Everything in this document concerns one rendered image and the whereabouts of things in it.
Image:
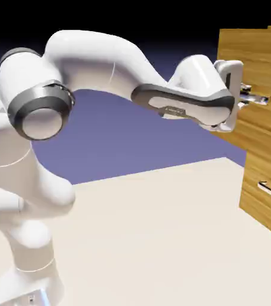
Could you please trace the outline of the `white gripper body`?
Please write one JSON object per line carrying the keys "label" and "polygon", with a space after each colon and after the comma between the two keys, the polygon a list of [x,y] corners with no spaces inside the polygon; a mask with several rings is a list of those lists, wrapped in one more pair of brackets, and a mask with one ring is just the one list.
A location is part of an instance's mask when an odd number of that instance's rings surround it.
{"label": "white gripper body", "polygon": [[231,132],[234,130],[237,120],[237,113],[240,110],[240,86],[242,83],[243,63],[239,60],[217,60],[214,68],[219,73],[229,92],[235,99],[235,104],[229,118],[218,125],[216,131]]}

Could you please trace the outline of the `wood drawer front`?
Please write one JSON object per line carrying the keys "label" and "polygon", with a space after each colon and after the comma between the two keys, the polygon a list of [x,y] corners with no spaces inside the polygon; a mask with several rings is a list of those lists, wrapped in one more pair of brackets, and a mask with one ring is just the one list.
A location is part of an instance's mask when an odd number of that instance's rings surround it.
{"label": "wood drawer front", "polygon": [[[253,93],[271,98],[271,28],[220,30],[217,57],[242,61],[243,83]],[[234,131],[217,136],[243,149],[271,152],[271,100],[245,106]]]}
{"label": "wood drawer front", "polygon": [[259,181],[271,188],[271,161],[248,152],[239,206],[271,231],[271,195],[257,186]]}

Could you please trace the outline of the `light wood cabinet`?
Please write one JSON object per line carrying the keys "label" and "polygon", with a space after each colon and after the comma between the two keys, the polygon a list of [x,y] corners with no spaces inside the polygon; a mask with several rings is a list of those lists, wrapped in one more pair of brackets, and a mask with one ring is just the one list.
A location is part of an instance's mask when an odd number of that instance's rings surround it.
{"label": "light wood cabinet", "polygon": [[[266,29],[221,29],[218,59],[244,63],[243,83],[254,94],[271,98],[271,26]],[[271,230],[271,100],[249,103],[231,133],[218,137],[246,150],[239,206]]]}

